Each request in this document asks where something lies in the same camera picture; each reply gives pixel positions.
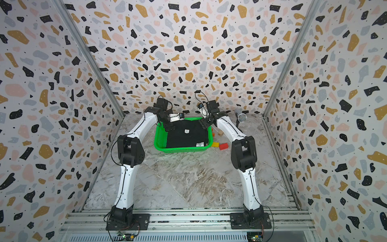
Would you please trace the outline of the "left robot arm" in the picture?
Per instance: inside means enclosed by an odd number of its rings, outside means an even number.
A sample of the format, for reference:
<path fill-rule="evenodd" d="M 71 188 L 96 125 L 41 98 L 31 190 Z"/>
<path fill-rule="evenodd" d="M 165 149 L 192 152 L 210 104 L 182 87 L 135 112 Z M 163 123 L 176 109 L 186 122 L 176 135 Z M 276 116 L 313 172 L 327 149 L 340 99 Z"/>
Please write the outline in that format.
<path fill-rule="evenodd" d="M 145 159 L 142 141 L 153 126 L 170 122 L 171 105 L 170 101 L 159 96 L 153 106 L 144 110 L 142 119 L 127 134 L 118 137 L 118 165 L 121 167 L 121 178 L 119 193 L 109 214 L 112 219 L 121 223 L 132 222 L 136 175 Z"/>

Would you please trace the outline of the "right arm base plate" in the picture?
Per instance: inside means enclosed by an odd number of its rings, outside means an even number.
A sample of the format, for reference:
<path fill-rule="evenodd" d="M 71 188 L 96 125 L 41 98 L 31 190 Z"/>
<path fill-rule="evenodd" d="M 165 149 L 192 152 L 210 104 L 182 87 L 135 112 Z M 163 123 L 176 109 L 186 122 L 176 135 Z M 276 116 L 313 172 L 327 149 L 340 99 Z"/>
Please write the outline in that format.
<path fill-rule="evenodd" d="M 231 229 L 272 229 L 269 213 L 263 213 L 258 218 L 248 218 L 246 213 L 230 214 Z"/>

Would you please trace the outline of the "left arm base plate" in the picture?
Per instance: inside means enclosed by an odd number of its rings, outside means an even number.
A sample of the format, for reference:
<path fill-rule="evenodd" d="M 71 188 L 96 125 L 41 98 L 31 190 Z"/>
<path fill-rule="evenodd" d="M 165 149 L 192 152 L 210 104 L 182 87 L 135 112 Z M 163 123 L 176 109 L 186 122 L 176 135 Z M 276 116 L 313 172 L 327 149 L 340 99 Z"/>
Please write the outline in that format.
<path fill-rule="evenodd" d="M 122 216 L 110 216 L 106 225 L 107 231 L 146 231 L 148 229 L 150 214 L 130 214 L 123 218 Z"/>

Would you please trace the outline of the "green plastic basket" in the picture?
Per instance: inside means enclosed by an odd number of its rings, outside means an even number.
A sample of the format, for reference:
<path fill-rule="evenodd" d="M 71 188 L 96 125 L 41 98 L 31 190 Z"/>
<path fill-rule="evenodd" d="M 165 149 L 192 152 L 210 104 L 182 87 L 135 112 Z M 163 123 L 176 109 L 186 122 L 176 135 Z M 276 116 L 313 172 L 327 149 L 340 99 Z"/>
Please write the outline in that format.
<path fill-rule="evenodd" d="M 200 120 L 199 117 L 197 118 L 187 118 L 185 120 Z M 184 148 L 166 148 L 166 142 L 167 142 L 167 132 L 165 131 L 162 123 L 157 126 L 155 138 L 154 138 L 154 147 L 162 151 L 164 153 L 182 153 L 182 152 L 200 152 L 205 151 L 206 149 L 210 148 L 213 143 L 213 136 L 212 136 L 212 129 L 211 127 L 207 128 L 209 133 L 209 144 L 204 147 L 184 147 Z"/>

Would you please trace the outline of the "black t-shirt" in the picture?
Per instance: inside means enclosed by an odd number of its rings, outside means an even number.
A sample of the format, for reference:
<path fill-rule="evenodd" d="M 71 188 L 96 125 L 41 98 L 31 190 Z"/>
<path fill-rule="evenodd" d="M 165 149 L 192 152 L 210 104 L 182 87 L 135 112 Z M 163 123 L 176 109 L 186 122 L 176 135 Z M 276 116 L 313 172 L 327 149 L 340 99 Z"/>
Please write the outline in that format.
<path fill-rule="evenodd" d="M 197 143 L 209 144 L 209 133 L 199 120 L 182 120 L 173 123 L 175 130 L 167 132 L 166 148 L 196 147 Z"/>

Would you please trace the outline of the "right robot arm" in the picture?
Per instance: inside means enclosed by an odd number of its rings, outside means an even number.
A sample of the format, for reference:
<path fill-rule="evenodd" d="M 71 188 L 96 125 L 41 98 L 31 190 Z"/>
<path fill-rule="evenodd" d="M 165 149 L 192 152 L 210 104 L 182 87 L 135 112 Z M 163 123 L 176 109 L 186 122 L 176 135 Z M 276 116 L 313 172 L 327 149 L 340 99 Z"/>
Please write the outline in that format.
<path fill-rule="evenodd" d="M 228 114 L 219 109 L 219 103 L 208 101 L 199 103 L 198 110 L 203 116 L 201 126 L 206 129 L 215 125 L 231 142 L 231 162 L 237 169 L 243 188 L 243 217 L 252 223 L 264 217 L 264 206 L 258 194 L 256 182 L 256 163 L 258 160 L 256 143 L 253 136 L 245 135 Z"/>

